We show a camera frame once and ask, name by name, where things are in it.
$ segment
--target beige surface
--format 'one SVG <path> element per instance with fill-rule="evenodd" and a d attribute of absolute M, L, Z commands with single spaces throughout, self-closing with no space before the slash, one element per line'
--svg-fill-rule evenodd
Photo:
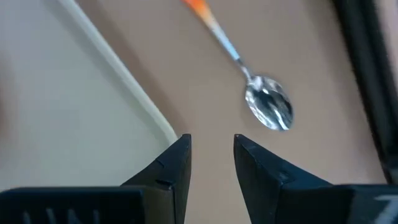
<path fill-rule="evenodd" d="M 81 2 L 176 132 L 193 135 L 187 223 L 249 223 L 234 133 L 333 183 L 384 182 L 329 1 L 208 1 L 252 69 L 290 95 L 286 133 L 256 121 L 243 76 L 179 0 Z"/>
<path fill-rule="evenodd" d="M 0 190 L 123 183 L 175 141 L 63 10 L 0 1 Z"/>

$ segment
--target spoon bowl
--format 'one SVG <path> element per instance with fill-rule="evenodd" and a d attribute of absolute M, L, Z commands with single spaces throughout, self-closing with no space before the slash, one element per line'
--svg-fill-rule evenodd
<path fill-rule="evenodd" d="M 293 108 L 281 85 L 263 75 L 252 76 L 245 100 L 255 117 L 272 130 L 286 131 L 293 124 Z"/>

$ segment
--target black frame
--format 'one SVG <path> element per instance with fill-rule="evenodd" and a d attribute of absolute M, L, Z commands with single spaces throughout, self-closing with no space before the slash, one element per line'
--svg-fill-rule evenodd
<path fill-rule="evenodd" d="M 398 183 L 398 97 L 373 0 L 333 0 L 387 182 Z"/>

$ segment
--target metal spoon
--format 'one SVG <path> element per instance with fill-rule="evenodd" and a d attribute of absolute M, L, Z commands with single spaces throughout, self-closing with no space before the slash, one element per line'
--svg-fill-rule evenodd
<path fill-rule="evenodd" d="M 293 123 L 293 108 L 281 85 L 267 76 L 252 74 L 214 18 L 205 0 L 183 1 L 205 22 L 242 70 L 247 79 L 245 99 L 256 118 L 269 129 L 289 130 Z"/>

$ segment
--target black plastic part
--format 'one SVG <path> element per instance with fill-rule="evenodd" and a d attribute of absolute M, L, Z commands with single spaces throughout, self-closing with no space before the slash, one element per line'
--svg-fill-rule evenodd
<path fill-rule="evenodd" d="M 389 183 L 398 183 L 398 100 L 372 0 L 333 0 L 373 139 Z"/>
<path fill-rule="evenodd" d="M 183 224 L 191 155 L 184 134 L 121 187 L 8 190 L 0 194 L 0 223 Z"/>
<path fill-rule="evenodd" d="M 253 224 L 398 223 L 394 185 L 331 185 L 241 134 L 234 158 Z"/>

